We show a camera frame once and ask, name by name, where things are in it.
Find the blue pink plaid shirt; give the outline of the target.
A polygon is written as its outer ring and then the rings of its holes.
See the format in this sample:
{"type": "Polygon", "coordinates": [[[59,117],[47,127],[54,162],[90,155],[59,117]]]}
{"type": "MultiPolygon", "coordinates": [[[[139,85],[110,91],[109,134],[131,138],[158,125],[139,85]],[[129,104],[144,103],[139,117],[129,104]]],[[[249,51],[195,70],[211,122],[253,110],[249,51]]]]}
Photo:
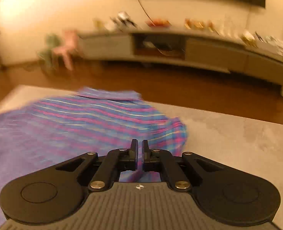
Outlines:
{"type": "MultiPolygon", "coordinates": [[[[0,191],[9,181],[86,152],[103,156],[133,139],[180,155],[186,126],[134,91],[85,87],[77,93],[35,101],[0,115],[0,191]]],[[[0,209],[0,226],[5,217],[0,209]]]]}

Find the pink plastic child chair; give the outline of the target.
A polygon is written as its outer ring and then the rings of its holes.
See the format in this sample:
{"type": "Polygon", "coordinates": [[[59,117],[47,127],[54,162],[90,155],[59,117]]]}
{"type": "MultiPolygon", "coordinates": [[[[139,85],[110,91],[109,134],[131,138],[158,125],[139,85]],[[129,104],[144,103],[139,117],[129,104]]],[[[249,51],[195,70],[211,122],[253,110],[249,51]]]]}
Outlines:
{"type": "Polygon", "coordinates": [[[81,55],[77,30],[64,30],[63,43],[52,49],[52,64],[58,65],[58,57],[62,57],[67,70],[73,71],[72,56],[74,55],[81,55]]]}

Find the green plastic child chair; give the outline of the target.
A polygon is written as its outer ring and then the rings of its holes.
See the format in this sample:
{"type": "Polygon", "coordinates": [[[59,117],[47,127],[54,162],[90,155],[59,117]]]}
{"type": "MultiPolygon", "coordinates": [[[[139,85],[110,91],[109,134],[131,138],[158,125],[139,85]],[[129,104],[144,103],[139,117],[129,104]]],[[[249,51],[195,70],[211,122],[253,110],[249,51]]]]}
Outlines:
{"type": "Polygon", "coordinates": [[[52,64],[52,50],[60,46],[61,40],[56,34],[47,34],[44,42],[45,48],[38,52],[38,57],[41,62],[42,71],[49,73],[54,68],[52,64]]]}

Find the long grey TV cabinet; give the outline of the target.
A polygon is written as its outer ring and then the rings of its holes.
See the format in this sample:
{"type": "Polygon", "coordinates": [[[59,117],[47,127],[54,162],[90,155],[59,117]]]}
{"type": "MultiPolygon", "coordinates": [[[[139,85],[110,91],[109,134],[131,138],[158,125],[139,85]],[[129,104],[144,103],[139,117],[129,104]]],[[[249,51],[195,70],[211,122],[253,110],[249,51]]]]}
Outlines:
{"type": "Polygon", "coordinates": [[[283,57],[240,39],[193,30],[147,29],[80,34],[89,60],[136,61],[235,72],[283,86],[283,57]]]}

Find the red fruit plate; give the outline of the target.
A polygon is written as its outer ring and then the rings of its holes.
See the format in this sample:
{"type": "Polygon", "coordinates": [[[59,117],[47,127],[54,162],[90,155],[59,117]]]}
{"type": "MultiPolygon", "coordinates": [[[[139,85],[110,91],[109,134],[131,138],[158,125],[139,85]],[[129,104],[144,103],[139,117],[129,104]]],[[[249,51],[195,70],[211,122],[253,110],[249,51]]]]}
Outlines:
{"type": "Polygon", "coordinates": [[[151,28],[169,28],[171,26],[168,20],[163,19],[148,20],[146,24],[151,28]]]}

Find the small yellow cup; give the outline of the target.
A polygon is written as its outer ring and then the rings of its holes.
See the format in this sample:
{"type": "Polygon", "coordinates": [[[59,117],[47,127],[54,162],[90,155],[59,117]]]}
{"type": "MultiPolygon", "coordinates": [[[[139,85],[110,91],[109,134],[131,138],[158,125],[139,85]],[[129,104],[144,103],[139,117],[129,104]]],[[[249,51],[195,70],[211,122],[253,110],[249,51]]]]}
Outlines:
{"type": "Polygon", "coordinates": [[[95,18],[93,20],[94,28],[98,31],[104,31],[106,30],[105,24],[102,20],[95,18]]]}

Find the golden ornament bowl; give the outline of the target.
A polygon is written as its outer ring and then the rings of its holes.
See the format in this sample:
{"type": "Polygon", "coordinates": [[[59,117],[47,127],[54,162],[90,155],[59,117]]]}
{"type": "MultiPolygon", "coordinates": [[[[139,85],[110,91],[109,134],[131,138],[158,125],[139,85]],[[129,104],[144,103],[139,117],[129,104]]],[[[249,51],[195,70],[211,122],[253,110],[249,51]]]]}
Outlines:
{"type": "Polygon", "coordinates": [[[185,19],[184,21],[184,26],[187,29],[190,30],[203,30],[204,29],[204,22],[202,21],[196,21],[196,20],[191,20],[191,19],[185,19]]]}

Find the black phone stand gadget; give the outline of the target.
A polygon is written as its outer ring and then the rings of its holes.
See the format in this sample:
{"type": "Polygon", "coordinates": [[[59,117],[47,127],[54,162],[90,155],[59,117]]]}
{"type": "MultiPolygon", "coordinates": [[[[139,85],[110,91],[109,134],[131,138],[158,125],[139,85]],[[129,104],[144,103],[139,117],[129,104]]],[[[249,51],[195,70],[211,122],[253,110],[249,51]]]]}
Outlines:
{"type": "Polygon", "coordinates": [[[131,17],[128,15],[125,11],[118,12],[116,17],[110,17],[110,20],[114,24],[114,27],[117,30],[126,30],[129,28],[135,28],[137,29],[137,24],[131,19],[131,17]]]}

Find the clear glass cup set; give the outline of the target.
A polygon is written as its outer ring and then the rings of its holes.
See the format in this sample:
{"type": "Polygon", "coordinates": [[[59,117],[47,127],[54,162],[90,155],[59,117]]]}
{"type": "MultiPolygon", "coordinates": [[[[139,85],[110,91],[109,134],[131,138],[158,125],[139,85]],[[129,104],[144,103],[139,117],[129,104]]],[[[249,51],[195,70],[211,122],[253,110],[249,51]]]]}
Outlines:
{"type": "Polygon", "coordinates": [[[218,33],[218,35],[222,37],[228,37],[232,39],[238,39],[239,38],[239,32],[238,28],[230,18],[225,18],[223,20],[219,20],[215,24],[215,29],[218,33]]]}

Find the white tissue box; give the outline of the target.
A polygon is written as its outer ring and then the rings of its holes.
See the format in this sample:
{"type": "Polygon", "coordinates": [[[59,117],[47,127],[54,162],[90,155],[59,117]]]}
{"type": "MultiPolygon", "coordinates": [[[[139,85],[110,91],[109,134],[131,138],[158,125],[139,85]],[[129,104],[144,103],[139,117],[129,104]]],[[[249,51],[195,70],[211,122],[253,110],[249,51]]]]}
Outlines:
{"type": "Polygon", "coordinates": [[[273,36],[261,36],[255,31],[254,33],[256,46],[273,54],[283,56],[283,41],[273,36]]]}

